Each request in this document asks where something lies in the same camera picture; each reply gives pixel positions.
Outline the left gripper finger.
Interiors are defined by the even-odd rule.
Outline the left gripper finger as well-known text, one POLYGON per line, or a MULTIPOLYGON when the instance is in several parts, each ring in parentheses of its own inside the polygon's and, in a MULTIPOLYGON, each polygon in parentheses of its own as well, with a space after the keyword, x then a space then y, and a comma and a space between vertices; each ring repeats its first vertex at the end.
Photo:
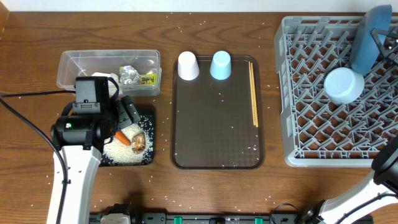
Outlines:
POLYGON ((117 130, 122 130, 132 124, 131 107, 122 100, 116 101, 116 112, 118 116, 117 130))
POLYGON ((124 96, 121 98, 121 103, 124 108, 123 119, 126 121, 127 118, 129 118, 132 123, 138 123, 141 117, 133 104, 132 98, 130 96, 124 96))

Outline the orange carrot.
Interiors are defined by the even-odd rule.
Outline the orange carrot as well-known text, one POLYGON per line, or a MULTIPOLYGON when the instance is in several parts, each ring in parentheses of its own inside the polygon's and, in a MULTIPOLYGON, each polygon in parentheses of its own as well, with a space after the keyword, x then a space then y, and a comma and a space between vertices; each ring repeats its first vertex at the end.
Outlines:
POLYGON ((131 141, 126 137, 126 135, 122 131, 118 131, 115 133, 114 137, 123 143, 125 146, 130 146, 131 141))

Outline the brown food scrap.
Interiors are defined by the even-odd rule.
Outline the brown food scrap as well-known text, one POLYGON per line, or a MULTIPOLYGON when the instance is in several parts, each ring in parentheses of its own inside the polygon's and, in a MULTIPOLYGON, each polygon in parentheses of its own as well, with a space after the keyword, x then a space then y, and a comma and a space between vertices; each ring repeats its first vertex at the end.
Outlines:
POLYGON ((142 153, 146 148, 146 137, 144 132, 136 134, 132 139, 132 151, 135 154, 142 153))

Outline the dark blue plate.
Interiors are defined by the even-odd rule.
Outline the dark blue plate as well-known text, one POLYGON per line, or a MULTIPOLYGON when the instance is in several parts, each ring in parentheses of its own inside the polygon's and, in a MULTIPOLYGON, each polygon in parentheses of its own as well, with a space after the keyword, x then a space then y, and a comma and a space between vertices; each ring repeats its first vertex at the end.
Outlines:
POLYGON ((373 29, 388 30, 391 24, 392 6, 381 5, 370 9, 359 23, 349 59, 350 67, 362 75, 368 74, 380 51, 371 35, 373 29))

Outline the aluminium foil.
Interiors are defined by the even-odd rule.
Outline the aluminium foil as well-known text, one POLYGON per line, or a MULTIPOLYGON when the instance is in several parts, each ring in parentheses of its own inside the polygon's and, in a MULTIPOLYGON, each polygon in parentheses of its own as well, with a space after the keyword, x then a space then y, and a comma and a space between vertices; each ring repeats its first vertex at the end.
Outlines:
POLYGON ((131 65, 122 66, 119 68, 119 82, 123 85, 139 84, 139 73, 131 65))

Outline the green yellow snack wrapper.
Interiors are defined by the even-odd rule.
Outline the green yellow snack wrapper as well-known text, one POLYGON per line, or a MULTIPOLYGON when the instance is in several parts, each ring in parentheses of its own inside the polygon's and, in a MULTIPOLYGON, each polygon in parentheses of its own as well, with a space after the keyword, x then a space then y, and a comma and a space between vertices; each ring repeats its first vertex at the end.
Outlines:
POLYGON ((155 85, 157 83, 157 74, 148 73, 139 75, 139 82, 141 85, 155 85))

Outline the white napkin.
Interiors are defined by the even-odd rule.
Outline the white napkin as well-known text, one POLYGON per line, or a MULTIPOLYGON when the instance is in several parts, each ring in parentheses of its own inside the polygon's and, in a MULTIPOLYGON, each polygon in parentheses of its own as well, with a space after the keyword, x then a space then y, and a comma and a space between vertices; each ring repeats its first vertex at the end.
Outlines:
POLYGON ((107 77, 107 78, 112 78, 118 85, 119 85, 119 77, 114 74, 114 73, 100 73, 100 72, 95 72, 92 74, 92 77, 107 77))

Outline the light blue bowl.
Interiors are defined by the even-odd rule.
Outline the light blue bowl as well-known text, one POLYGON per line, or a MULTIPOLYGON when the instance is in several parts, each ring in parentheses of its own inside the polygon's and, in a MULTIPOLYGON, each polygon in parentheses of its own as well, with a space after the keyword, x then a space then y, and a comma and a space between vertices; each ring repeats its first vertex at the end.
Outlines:
POLYGON ((323 88, 334 104, 348 104, 362 94, 364 77, 350 68, 336 68, 326 76, 323 88))

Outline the white plastic cup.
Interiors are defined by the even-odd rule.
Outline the white plastic cup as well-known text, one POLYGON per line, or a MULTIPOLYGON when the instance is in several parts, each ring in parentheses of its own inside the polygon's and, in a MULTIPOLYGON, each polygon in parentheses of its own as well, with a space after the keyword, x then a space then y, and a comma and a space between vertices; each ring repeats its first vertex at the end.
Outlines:
POLYGON ((194 80, 199 75, 200 70, 197 58, 194 53, 184 51, 178 56, 177 65, 178 75, 183 80, 194 80))

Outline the light blue plastic cup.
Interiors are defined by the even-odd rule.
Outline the light blue plastic cup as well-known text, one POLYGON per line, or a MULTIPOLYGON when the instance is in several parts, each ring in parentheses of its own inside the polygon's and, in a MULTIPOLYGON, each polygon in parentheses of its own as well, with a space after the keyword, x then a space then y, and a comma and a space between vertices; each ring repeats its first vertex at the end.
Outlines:
POLYGON ((231 75, 231 56, 226 51, 217 51, 211 61, 211 76, 217 80, 225 80, 231 75))

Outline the wooden chopstick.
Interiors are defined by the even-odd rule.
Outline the wooden chopstick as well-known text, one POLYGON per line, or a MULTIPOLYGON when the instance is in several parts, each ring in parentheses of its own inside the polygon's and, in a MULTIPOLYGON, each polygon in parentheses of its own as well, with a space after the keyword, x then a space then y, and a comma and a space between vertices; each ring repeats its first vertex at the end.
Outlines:
POLYGON ((254 82, 254 67, 253 63, 250 62, 250 72, 251 72, 251 90, 252 90, 252 108, 253 108, 253 118, 254 118, 254 125, 258 128, 259 121, 258 121, 258 113, 257 113, 257 100, 256 100, 256 89, 255 89, 255 82, 254 82))
POLYGON ((253 66, 251 62, 248 62, 249 65, 249 79, 250 79, 250 89, 251 89, 251 104, 252 104, 252 118, 253 125, 258 128, 257 121, 257 112, 256 112, 256 101, 255 101, 255 89, 254 89, 254 74, 253 74, 253 66))

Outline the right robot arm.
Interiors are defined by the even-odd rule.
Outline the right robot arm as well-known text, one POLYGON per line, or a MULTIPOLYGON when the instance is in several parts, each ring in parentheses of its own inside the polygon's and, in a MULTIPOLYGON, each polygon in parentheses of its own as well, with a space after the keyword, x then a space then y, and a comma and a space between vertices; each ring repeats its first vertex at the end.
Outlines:
MULTIPOLYGON (((371 71, 378 55, 388 62, 387 51, 380 39, 397 38, 386 28, 359 28, 351 49, 350 68, 337 68, 324 81, 326 94, 334 103, 347 104, 359 98, 364 90, 364 75, 371 71)), ((397 138, 378 153, 366 178, 347 192, 322 200, 303 213, 297 223, 353 223, 386 205, 397 203, 397 138)))

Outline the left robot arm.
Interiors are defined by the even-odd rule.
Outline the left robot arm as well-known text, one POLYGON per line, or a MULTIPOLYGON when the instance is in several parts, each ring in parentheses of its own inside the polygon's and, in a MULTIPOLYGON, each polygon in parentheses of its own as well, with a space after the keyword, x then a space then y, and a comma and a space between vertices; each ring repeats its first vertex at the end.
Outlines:
POLYGON ((104 145, 140 120, 132 98, 73 101, 51 128, 54 176, 47 223, 88 223, 104 145))

